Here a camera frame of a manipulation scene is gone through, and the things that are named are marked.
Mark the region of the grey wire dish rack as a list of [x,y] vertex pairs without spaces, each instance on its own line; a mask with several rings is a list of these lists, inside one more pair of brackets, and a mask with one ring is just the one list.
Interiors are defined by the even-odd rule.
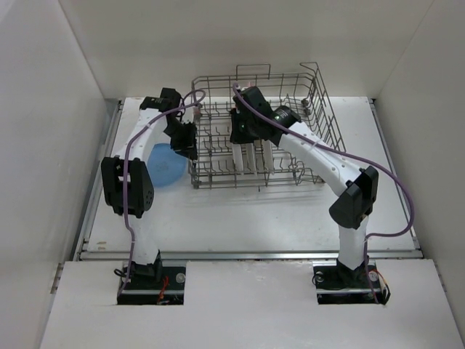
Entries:
[[[245,126],[232,119],[234,83],[256,86],[272,109],[296,113],[304,137],[284,137],[280,142],[246,137],[233,144],[232,135]],[[233,73],[198,76],[191,86],[206,93],[193,112],[198,157],[190,161],[188,172],[195,189],[322,183],[312,168],[323,154],[316,146],[346,149],[317,63],[300,63],[299,68],[284,72],[269,64],[242,64]]]

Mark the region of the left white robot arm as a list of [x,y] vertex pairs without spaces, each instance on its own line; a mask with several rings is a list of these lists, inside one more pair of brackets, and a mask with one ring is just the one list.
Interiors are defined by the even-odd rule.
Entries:
[[198,158],[196,126],[182,121],[180,113],[193,107],[173,89],[164,87],[158,97],[145,97],[128,140],[113,156],[100,164],[105,203],[123,218],[131,239],[127,271],[123,277],[138,279],[146,288],[157,287],[163,278],[163,264],[155,238],[141,222],[155,199],[148,160],[161,135],[168,136],[170,148],[186,159]]

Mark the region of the blue plastic plate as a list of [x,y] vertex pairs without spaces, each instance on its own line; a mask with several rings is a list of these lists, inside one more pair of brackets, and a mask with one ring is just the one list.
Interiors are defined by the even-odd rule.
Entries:
[[170,144],[155,144],[147,162],[147,170],[155,188],[179,181],[185,174],[187,159],[171,149]]

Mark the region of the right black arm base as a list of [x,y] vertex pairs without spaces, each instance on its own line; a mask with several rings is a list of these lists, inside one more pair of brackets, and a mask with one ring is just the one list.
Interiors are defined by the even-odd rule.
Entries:
[[391,297],[390,288],[374,262],[369,262],[368,273],[363,265],[351,270],[338,261],[314,263],[312,282],[319,305],[386,305]]

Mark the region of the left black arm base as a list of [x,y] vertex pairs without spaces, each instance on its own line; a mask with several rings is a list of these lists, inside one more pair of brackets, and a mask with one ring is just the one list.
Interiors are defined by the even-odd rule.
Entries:
[[126,286],[116,297],[118,305],[183,305],[185,299],[185,266],[168,266],[161,279],[137,275],[132,268]]

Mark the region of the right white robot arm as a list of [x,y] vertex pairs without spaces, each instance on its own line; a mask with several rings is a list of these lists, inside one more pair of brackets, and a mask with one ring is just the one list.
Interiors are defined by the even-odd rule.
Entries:
[[362,279],[362,268],[367,264],[365,237],[377,196],[378,171],[372,166],[361,168],[349,161],[348,155],[326,145],[290,108],[271,109],[258,87],[242,89],[234,83],[232,90],[235,106],[246,118],[240,130],[302,161],[336,195],[329,208],[339,227],[336,277],[341,284],[354,286]]

